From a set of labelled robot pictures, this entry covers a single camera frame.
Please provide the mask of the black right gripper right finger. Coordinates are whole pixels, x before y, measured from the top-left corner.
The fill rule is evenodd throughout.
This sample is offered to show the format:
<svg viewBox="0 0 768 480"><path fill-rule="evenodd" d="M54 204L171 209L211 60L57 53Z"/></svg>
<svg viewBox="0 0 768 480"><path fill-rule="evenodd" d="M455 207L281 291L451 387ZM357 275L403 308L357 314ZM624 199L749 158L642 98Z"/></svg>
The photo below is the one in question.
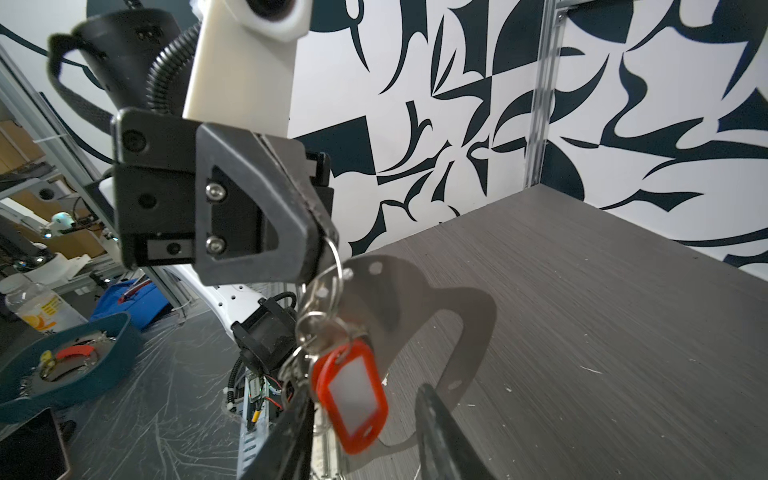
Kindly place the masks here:
<svg viewBox="0 0 768 480"><path fill-rule="evenodd" d="M415 422L422 479L494 479L430 384L417 391Z"/></svg>

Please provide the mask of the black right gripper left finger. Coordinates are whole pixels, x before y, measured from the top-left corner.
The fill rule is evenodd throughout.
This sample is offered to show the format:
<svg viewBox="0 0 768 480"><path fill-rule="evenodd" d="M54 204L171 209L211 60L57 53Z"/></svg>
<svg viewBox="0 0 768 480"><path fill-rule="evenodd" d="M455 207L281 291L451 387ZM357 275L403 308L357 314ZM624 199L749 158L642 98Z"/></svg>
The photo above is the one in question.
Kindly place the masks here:
<svg viewBox="0 0 768 480"><path fill-rule="evenodd" d="M245 472L245 480L307 480L311 474L315 404L301 386Z"/></svg>

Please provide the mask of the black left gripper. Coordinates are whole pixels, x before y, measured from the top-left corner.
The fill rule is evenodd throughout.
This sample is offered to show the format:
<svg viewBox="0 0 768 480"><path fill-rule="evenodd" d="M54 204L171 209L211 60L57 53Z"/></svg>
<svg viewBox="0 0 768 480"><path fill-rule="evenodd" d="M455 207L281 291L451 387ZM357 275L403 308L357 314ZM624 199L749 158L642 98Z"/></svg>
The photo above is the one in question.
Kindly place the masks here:
<svg viewBox="0 0 768 480"><path fill-rule="evenodd" d="M190 264L205 285L308 283L331 266L326 155L134 108L116 115L112 133L124 265Z"/></svg>

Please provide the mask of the red key tag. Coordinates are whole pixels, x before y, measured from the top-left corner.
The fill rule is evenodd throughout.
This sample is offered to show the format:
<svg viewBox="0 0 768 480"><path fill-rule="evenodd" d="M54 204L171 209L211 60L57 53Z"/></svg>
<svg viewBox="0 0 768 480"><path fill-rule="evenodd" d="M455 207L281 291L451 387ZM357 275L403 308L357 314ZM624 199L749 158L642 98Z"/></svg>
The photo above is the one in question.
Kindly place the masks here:
<svg viewBox="0 0 768 480"><path fill-rule="evenodd" d="M311 386L346 453L357 455L378 439L389 405L366 342L356 339L320 357Z"/></svg>

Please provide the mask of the silver metal key holder plate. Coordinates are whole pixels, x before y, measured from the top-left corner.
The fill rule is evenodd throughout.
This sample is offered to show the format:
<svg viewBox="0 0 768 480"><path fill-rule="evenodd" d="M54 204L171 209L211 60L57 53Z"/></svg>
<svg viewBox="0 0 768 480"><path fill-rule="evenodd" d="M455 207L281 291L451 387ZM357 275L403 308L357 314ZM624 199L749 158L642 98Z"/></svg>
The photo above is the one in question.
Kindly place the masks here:
<svg viewBox="0 0 768 480"><path fill-rule="evenodd" d="M471 445L482 450L487 395L480 388L498 306L470 260L367 255L351 259L342 311L367 328L390 413L379 440L341 457L346 479L413 478L415 406L433 386Z"/></svg>

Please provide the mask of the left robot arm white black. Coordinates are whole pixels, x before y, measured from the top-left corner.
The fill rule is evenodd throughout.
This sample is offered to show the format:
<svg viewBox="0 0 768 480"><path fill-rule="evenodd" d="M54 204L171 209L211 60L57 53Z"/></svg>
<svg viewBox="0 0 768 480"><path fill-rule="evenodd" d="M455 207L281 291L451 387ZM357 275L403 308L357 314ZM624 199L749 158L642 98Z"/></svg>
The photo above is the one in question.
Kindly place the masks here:
<svg viewBox="0 0 768 480"><path fill-rule="evenodd" d="M304 284L341 265L330 166L287 135L309 1L205 1L181 30L137 1L48 41L48 78L111 136L128 267Z"/></svg>

